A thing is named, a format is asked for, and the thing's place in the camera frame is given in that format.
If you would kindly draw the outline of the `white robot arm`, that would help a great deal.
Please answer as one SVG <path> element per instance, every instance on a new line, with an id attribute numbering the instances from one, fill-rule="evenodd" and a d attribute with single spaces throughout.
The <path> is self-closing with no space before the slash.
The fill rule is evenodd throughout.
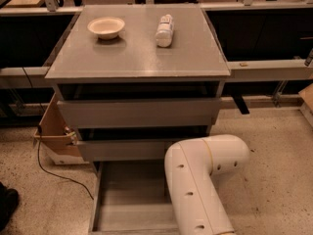
<path id="1" fill-rule="evenodd" d="M 236 235 L 212 177 L 245 165 L 249 148 L 234 135 L 179 141 L 164 157 L 164 170 L 180 235 Z"/>

